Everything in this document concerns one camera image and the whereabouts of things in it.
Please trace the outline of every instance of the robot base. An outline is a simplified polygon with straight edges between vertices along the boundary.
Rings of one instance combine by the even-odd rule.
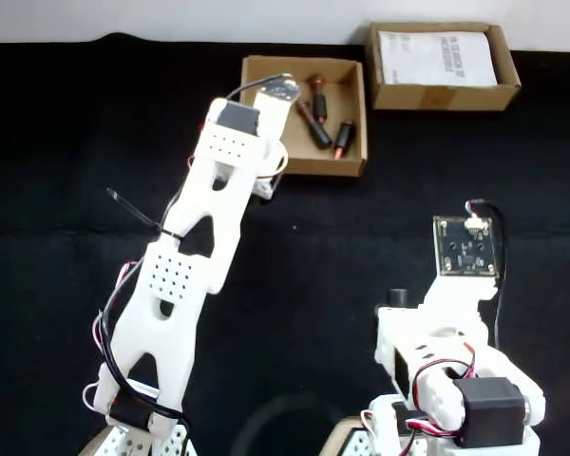
[[[402,447],[408,436],[400,436]],[[526,427],[523,444],[488,448],[460,448],[448,439],[420,436],[414,440],[408,456],[538,456],[541,441],[532,427]],[[338,423],[323,446],[319,456],[376,456],[371,440],[356,417]]]
[[[159,442],[159,449],[152,448],[152,456],[198,456],[191,441],[188,441],[185,454],[181,446],[186,435],[186,429],[177,425],[171,436]],[[78,456],[147,456],[148,451],[154,445],[154,437],[121,427],[107,427],[97,435],[79,453]]]

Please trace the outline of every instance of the cardboard box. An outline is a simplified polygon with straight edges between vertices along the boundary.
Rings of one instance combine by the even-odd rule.
[[[309,101],[312,100],[312,92],[308,80],[315,74],[323,76],[328,109],[328,120],[324,126],[333,140],[342,122],[353,120],[356,125],[356,134],[347,155],[341,160],[334,160],[332,149],[320,150],[314,145],[308,125],[293,106],[282,137],[289,153],[285,173],[360,176],[368,159],[361,64],[351,60],[254,55],[243,59],[241,83],[246,84],[281,72],[292,73],[300,85],[300,96]],[[255,96],[255,91],[246,90],[241,94],[240,100],[246,105],[252,105]]]
[[[479,31],[490,45],[492,64],[498,85],[460,87],[447,85],[384,84],[379,31]],[[366,46],[370,69],[371,99],[374,109],[436,109],[448,111],[503,111],[517,95],[522,83],[513,64],[511,52],[499,26],[477,22],[439,24],[371,24]]]

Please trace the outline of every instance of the black fabric surface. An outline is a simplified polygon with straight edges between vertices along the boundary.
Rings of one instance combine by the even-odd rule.
[[[158,219],[209,103],[252,53],[363,60],[361,47],[122,35],[0,45],[0,454],[76,454],[103,427],[80,400],[100,362],[90,324],[151,239],[105,186]],[[287,177],[250,208],[199,321],[184,405],[201,456],[246,439],[250,455],[316,455],[339,418],[391,392],[373,307],[390,287],[422,298],[431,216],[478,197],[510,229],[502,348],[545,391],[541,454],[570,451],[570,54],[514,59],[524,88],[504,114],[369,111],[363,178]],[[254,437],[259,409],[274,419]]]

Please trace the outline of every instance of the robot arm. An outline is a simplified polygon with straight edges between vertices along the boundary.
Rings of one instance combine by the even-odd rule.
[[[223,286],[249,198],[256,194],[268,200],[273,195],[287,164],[280,136],[298,94],[293,80],[272,78],[264,81],[253,107],[226,99],[212,102],[194,162],[179,196],[165,213],[159,238],[148,244],[143,259],[108,301],[107,307],[130,275],[139,271],[111,340],[103,332],[107,336],[103,347],[113,354],[116,367],[101,365],[93,407],[109,424],[132,428],[150,441],[172,435],[194,363],[202,304],[207,294],[217,294]],[[216,180],[225,182],[220,190],[213,189]],[[213,253],[181,253],[182,240],[204,217],[213,219]],[[164,302],[170,312],[164,311]],[[156,361],[158,389],[132,379],[125,381],[172,413],[132,400],[130,394],[123,394],[122,383],[115,380],[115,369],[126,378],[146,353]]]
[[[408,427],[428,435],[430,456],[475,454],[477,448],[494,456],[537,455],[540,441],[531,427],[544,417],[542,390],[487,345],[488,329],[477,312],[478,301],[497,292],[491,220],[435,218],[433,228],[438,275],[424,303],[378,310],[375,359],[398,395],[370,405],[376,452],[410,451],[402,450],[393,419],[392,403],[403,402],[427,416]]]

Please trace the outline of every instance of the paper document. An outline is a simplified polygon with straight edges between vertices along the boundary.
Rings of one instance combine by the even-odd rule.
[[[496,86],[487,37],[474,31],[380,32],[386,84]]]

